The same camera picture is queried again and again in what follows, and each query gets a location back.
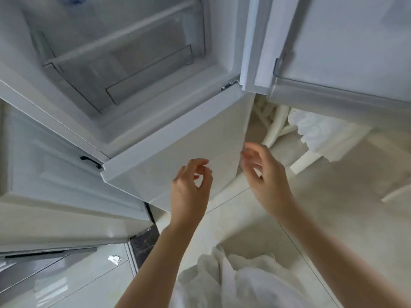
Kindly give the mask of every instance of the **person's right arm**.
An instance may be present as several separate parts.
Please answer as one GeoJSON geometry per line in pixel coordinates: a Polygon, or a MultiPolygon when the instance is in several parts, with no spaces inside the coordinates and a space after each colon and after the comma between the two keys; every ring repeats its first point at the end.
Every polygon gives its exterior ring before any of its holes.
{"type": "Polygon", "coordinates": [[[284,166],[266,146],[247,142],[245,147],[242,166],[255,197],[302,244],[345,308],[411,307],[374,269],[303,211],[290,190],[284,166]],[[254,168],[263,173],[261,177],[254,168]]]}

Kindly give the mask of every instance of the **hand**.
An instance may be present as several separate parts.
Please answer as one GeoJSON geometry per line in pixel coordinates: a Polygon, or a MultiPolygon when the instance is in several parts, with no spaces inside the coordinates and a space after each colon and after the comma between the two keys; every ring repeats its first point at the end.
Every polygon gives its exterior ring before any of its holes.
{"type": "Polygon", "coordinates": [[[207,159],[193,159],[182,166],[171,186],[171,226],[195,230],[202,220],[213,183],[207,159]],[[194,183],[203,175],[200,187],[194,183]]]}
{"type": "Polygon", "coordinates": [[[267,146],[246,142],[245,148],[241,151],[241,165],[254,196],[278,221],[289,217],[295,200],[284,166],[275,160],[267,146]],[[263,173],[261,177],[254,168],[263,173]]]}

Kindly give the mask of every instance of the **forearm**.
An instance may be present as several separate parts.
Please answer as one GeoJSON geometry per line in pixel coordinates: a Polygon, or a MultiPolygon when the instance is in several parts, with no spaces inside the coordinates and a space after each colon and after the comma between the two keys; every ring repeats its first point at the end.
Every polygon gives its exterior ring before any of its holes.
{"type": "Polygon", "coordinates": [[[115,308],[168,307],[182,256],[195,228],[169,225],[115,308]]]}
{"type": "Polygon", "coordinates": [[[374,269],[326,235],[301,207],[291,204],[288,214],[281,224],[302,244],[344,307],[410,307],[374,269]]]}

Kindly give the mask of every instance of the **dark marble tile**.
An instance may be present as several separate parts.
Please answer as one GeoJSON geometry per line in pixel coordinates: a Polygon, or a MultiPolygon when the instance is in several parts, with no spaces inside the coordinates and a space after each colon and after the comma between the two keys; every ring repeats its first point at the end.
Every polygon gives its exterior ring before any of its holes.
{"type": "Polygon", "coordinates": [[[157,226],[153,225],[130,239],[134,255],[154,246],[160,237],[157,226]]]}
{"type": "Polygon", "coordinates": [[[143,263],[146,261],[147,257],[149,256],[151,250],[154,248],[154,245],[149,247],[148,249],[141,251],[139,254],[137,254],[136,257],[136,263],[137,263],[137,268],[140,269],[143,263]]]}

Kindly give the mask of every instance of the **drawer handle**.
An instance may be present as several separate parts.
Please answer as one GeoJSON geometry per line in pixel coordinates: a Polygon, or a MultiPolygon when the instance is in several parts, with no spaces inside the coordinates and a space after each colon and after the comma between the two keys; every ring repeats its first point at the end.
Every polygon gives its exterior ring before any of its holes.
{"type": "Polygon", "coordinates": [[[96,161],[90,159],[89,157],[86,157],[85,155],[81,156],[80,160],[82,160],[82,161],[89,160],[89,161],[95,163],[98,169],[101,169],[101,165],[99,163],[97,163],[96,161]]]}

